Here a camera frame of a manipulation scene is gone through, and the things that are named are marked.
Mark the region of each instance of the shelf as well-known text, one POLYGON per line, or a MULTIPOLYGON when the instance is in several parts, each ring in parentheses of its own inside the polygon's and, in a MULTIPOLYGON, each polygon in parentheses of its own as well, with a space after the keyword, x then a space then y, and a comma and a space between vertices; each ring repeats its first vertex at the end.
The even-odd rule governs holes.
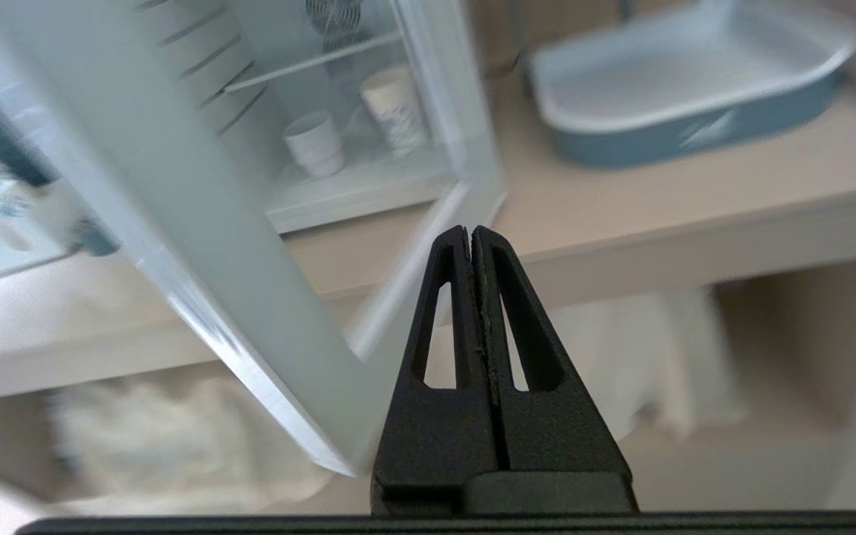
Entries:
POLYGON ((248 88, 251 85, 262 84, 263 82, 271 81, 274 78, 279 78, 281 76, 292 74, 293 72, 303 71, 306 68, 316 67, 317 65, 323 65, 339 58, 343 58, 353 54, 359 54, 360 52, 369 51, 371 50, 371 48, 378 48, 383 47, 384 45, 390 45, 397 41, 401 41, 401 34, 390 33, 387 35, 380 35, 379 37, 373 37, 368 41, 363 41, 356 45, 349 45, 349 47, 340 48, 337 51, 329 52, 327 54, 315 55, 318 54, 318 52, 312 51, 308 53, 294 54, 298 56, 315 55, 315 57, 311 57, 310 59, 306 59, 303 61, 298 61, 296 63, 276 62, 275 65, 258 65, 257 70, 264 71, 263 74, 254 76, 252 78, 247 78, 240 82, 235 82, 234 84, 227 85, 227 87, 224 88, 224 92, 238 91, 238 89, 248 88))
MULTIPOLYGON (((746 289, 721 298, 750 414, 737 424, 702 427, 685 440, 651 424, 622 440, 643 510, 821 507, 840 454, 842 429, 802 387, 789 366, 794 355, 779 345, 777 325, 765 321, 753 296, 746 289)), ((187 376, 229 377, 220 363, 183 370, 187 376)), ((38 485, 35 493, 42 505, 82 514, 100 501, 89 501, 94 496, 81 481, 54 463, 51 448, 42 440, 47 433, 39 429, 45 418, 34 416, 34 410, 44 406, 40 393, 0 400, 0 436, 21 424, 24 436, 36 438, 10 442, 0 454, 0 477, 24 482, 26 488, 38 485)), ((335 475, 311 498, 254 512, 365 514, 367 488, 366 479, 335 475)))
POLYGON ((452 183, 444 153, 434 148, 395 158, 366 140, 350 139, 346 160, 342 172, 326 178, 310 178, 295 163, 283 169, 264 203, 277 233, 426 203, 452 183))
MULTIPOLYGON (((519 83, 506 83, 493 100, 509 196, 493 229, 510 240, 547 309, 856 258, 852 84, 794 132, 601 172, 557 160, 519 83)), ((438 182, 421 185, 450 183, 438 182)), ((266 183, 262 207, 281 228, 303 227, 296 216, 320 209, 290 202, 283 210, 283 198, 327 184, 293 183, 276 197, 266 183)), ((289 233, 285 243, 346 325, 427 210, 373 213, 289 233)), ((214 358, 125 253, 74 255, 0 279, 0 396, 214 358)))

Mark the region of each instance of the fridge door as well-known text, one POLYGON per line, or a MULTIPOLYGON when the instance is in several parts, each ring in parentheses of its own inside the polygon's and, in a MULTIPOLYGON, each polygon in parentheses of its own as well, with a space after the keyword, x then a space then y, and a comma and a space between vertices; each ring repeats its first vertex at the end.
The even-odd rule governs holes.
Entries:
POLYGON ((489 223, 504 196, 463 6, 395 3, 455 180, 343 336, 135 23, 164 1, 0 0, 0 120, 313 460, 364 473, 432 238, 489 223))

